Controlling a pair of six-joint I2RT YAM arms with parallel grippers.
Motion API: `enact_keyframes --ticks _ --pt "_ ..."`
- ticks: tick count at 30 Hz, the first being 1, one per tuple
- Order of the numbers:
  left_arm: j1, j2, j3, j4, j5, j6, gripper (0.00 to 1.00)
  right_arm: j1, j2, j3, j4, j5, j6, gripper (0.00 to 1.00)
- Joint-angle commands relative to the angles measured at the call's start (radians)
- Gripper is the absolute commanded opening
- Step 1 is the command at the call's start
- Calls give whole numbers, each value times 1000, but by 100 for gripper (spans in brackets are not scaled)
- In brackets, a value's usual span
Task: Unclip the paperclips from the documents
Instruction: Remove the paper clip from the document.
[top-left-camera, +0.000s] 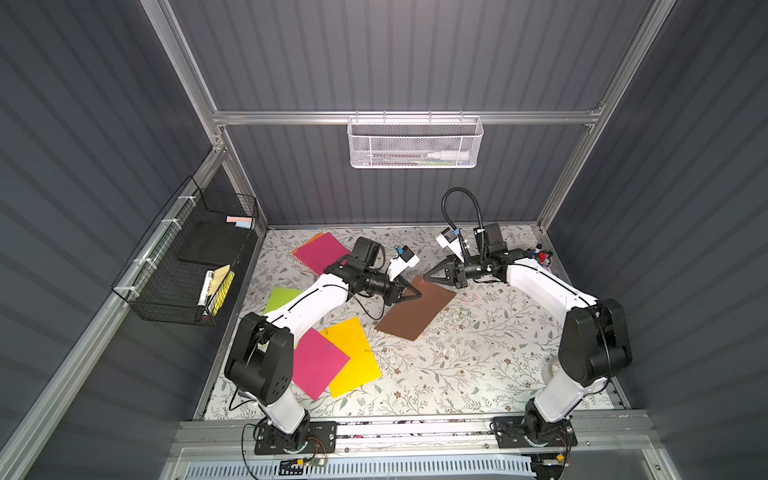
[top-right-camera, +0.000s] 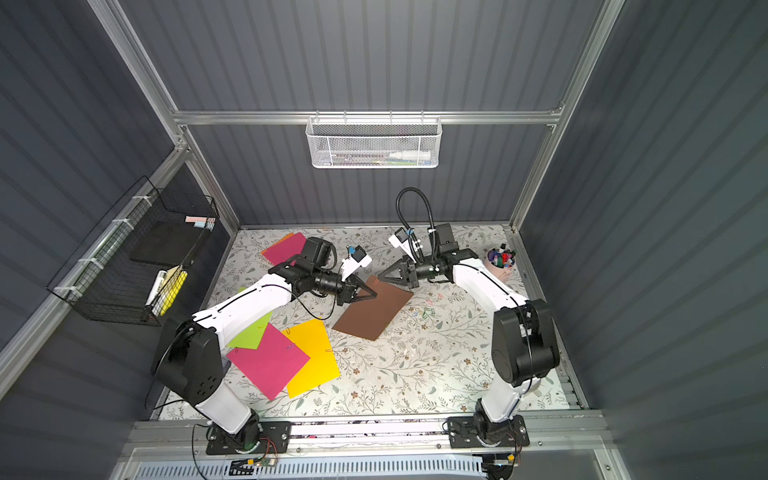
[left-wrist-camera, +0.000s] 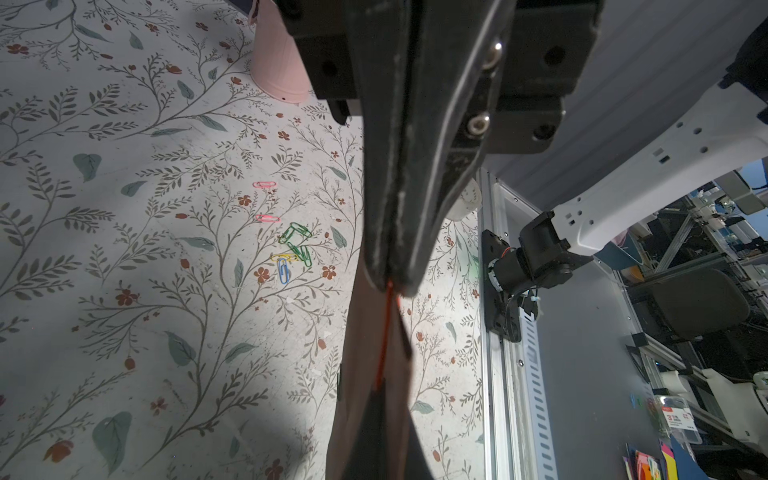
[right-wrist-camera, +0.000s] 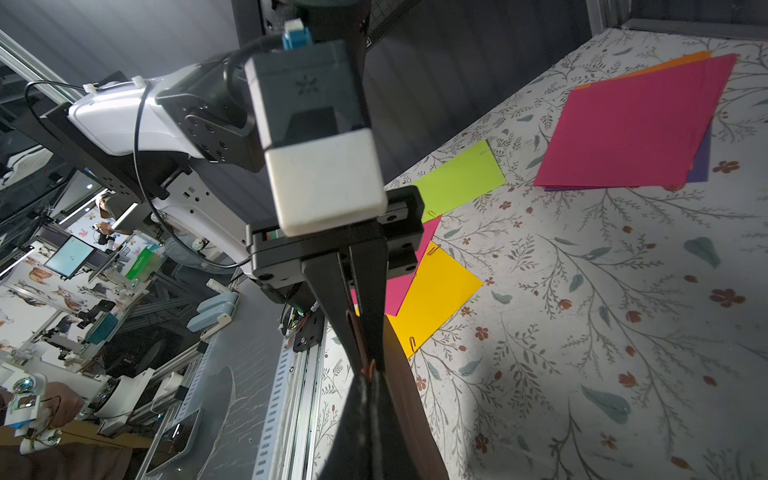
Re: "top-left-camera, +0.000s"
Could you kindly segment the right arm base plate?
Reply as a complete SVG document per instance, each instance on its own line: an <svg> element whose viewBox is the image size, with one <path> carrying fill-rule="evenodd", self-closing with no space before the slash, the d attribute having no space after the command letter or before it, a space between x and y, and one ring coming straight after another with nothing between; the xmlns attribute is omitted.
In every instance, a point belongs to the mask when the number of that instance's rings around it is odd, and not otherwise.
<svg viewBox="0 0 768 480"><path fill-rule="evenodd" d="M570 450L578 445L569 420L549 423L533 415L494 417L489 428L501 449L523 447L563 447Z"/></svg>

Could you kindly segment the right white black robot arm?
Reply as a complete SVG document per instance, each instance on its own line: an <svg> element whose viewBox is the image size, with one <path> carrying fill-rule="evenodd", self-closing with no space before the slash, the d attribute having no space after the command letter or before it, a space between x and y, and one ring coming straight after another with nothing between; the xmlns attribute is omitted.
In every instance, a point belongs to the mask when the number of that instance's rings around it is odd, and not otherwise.
<svg viewBox="0 0 768 480"><path fill-rule="evenodd" d="M560 368L527 402L517 431L537 447L556 439L567 443L572 411L632 363L623 307L557 278L539 262L542 247L508 248L497 224L479 226L473 234L476 255L469 252L460 228L449 226L440 232L436 242L450 254L424 279L461 289L471 280L491 276L527 294L561 324Z"/></svg>

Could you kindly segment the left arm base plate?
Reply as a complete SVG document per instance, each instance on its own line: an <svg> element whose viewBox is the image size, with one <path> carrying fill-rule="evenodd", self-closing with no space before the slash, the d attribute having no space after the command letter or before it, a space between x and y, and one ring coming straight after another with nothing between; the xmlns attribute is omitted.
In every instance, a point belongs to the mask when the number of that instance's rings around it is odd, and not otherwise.
<svg viewBox="0 0 768 480"><path fill-rule="evenodd" d="M256 455L329 454L336 449L338 424L333 421L310 421L287 434L269 423L261 423L254 432Z"/></svg>

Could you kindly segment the orange paper sheet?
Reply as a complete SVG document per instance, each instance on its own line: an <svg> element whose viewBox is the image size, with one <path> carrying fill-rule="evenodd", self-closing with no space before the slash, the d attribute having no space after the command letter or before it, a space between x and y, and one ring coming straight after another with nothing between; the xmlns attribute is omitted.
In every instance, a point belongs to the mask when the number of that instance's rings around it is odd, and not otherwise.
<svg viewBox="0 0 768 480"><path fill-rule="evenodd" d="M308 244L312 243L313 241L317 240L318 238L322 237L323 235L324 235L324 233L323 233L323 232L319 232L319 233L317 233L317 234L313 235L311 238L307 239L306 241L304 241L303 243L301 243L299 246L297 246L297 247L296 247L294 250L292 250L292 254L294 254L294 255L295 255L295 253L296 253L298 250L300 250L302 247L304 247L304 246L306 246L306 245L308 245Z"/></svg>

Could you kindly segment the magenta paper sheet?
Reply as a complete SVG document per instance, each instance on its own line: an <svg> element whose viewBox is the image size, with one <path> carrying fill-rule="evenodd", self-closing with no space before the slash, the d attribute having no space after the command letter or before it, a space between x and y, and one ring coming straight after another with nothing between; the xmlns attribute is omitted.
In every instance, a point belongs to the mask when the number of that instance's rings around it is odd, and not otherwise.
<svg viewBox="0 0 768 480"><path fill-rule="evenodd" d="M334 264L350 251L331 233L316 235L293 251L293 255L316 275Z"/></svg>
<svg viewBox="0 0 768 480"><path fill-rule="evenodd" d="M350 357L317 330L308 330L294 350L293 383L311 400L318 400Z"/></svg>

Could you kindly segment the yellow paper sheet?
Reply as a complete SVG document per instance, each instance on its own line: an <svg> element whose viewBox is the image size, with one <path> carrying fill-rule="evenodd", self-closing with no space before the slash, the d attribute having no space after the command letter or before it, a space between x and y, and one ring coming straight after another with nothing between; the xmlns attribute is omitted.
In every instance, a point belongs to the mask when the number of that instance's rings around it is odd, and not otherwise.
<svg viewBox="0 0 768 480"><path fill-rule="evenodd" d="M349 357L347 364L330 383L333 398L341 397L382 376L358 317L322 329L320 334Z"/></svg>

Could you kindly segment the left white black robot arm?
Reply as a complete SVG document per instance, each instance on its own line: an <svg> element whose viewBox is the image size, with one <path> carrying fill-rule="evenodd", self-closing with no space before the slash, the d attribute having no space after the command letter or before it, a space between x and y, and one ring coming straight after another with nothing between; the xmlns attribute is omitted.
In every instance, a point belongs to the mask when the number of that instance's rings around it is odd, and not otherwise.
<svg viewBox="0 0 768 480"><path fill-rule="evenodd" d="M325 267L315 283L296 298L267 315L248 314L237 327L224 364L224 375L240 393L257 402L268 423L284 436L307 431L307 410L300 406L289 384L293 351L322 317L364 293L379 296L386 306L417 300L421 292L403 277L419 263L407 246L380 269L374 263L382 246L359 237L350 253Z"/></svg>

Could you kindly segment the brown paper sheet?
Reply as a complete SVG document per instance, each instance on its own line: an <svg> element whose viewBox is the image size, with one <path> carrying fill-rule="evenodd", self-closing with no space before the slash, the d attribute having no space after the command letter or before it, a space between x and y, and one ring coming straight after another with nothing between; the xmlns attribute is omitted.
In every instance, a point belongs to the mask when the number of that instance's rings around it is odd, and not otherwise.
<svg viewBox="0 0 768 480"><path fill-rule="evenodd" d="M412 285L421 297L394 305L376 325L377 331L415 341L456 296L422 276L416 276Z"/></svg>

